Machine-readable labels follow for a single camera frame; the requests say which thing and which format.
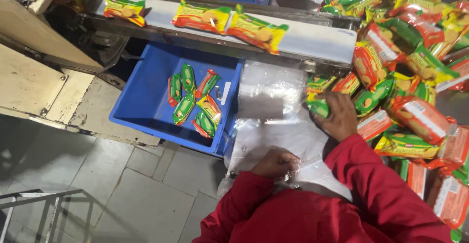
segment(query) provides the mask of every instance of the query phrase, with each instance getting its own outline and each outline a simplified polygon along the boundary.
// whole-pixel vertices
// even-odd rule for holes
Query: red jacket
[[[241,172],[192,243],[451,242],[449,227],[359,135],[325,163],[357,206],[293,189],[269,196],[272,180]]]

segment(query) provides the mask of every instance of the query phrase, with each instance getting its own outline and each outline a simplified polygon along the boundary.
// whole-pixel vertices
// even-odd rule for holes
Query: hand
[[[319,99],[325,99],[329,104],[331,115],[324,119],[314,115],[316,123],[324,129],[332,138],[338,142],[348,136],[357,133],[358,122],[356,120],[355,106],[348,94],[338,92],[327,92],[318,95]]]
[[[288,171],[298,170],[300,161],[297,156],[288,151],[269,150],[251,172],[265,178],[277,179],[285,176]]]

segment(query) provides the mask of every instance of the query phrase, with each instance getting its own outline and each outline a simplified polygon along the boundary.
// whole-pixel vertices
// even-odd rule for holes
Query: clear plastic bag
[[[278,184],[297,188],[315,183],[351,200],[350,191],[322,161],[329,136],[302,105],[306,78],[302,70],[246,61],[239,85],[236,141],[231,156],[225,158],[228,174],[249,171],[271,149],[287,150],[302,164]],[[223,181],[219,193],[231,184]]]

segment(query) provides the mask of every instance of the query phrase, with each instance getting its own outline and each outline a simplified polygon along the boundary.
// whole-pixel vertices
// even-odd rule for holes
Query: blue bin
[[[243,60],[160,42],[149,42],[141,57],[143,59],[135,66],[109,120],[216,156],[223,156],[231,149],[230,134],[237,106],[233,105],[232,109],[232,102],[236,103],[235,92]],[[213,140],[202,137],[191,123],[200,110],[197,105],[182,125],[174,125],[174,108],[167,101],[168,78],[179,73],[185,62],[194,68],[196,85],[202,82],[209,68],[220,75],[217,84],[222,94],[225,82],[231,82],[223,106],[216,100],[216,91],[210,92],[222,113]]]

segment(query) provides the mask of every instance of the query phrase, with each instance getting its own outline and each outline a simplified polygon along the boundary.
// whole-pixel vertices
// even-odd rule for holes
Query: worker
[[[274,180],[295,170],[298,158],[270,150],[238,175],[192,243],[450,243],[450,228],[357,134],[349,95],[319,98],[331,117],[315,120],[339,142],[325,163],[352,191],[353,204],[300,189],[271,195]]]

